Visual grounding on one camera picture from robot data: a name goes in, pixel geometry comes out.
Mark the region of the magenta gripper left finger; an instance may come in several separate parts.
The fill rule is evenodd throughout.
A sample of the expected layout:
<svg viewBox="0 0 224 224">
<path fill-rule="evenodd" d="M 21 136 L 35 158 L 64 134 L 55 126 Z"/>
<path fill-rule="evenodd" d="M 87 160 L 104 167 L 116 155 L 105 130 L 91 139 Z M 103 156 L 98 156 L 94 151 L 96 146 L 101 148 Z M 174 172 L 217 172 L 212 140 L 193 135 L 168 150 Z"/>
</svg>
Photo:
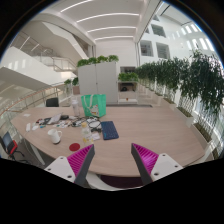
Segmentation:
<svg viewBox="0 0 224 224">
<path fill-rule="evenodd" d="M 94 145 L 89 145 L 68 157 L 59 156 L 45 168 L 45 171 L 83 186 L 94 155 Z"/>
</svg>

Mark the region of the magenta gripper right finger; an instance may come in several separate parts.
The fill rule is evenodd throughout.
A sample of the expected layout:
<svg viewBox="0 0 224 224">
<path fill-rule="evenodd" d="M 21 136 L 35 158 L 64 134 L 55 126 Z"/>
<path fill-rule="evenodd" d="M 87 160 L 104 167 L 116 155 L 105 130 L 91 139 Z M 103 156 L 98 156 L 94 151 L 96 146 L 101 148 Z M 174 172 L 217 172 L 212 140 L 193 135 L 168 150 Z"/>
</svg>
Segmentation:
<svg viewBox="0 0 224 224">
<path fill-rule="evenodd" d="M 131 154 L 136 162 L 144 185 L 182 169 L 182 166 L 168 154 L 157 154 L 135 143 L 131 145 Z"/>
</svg>

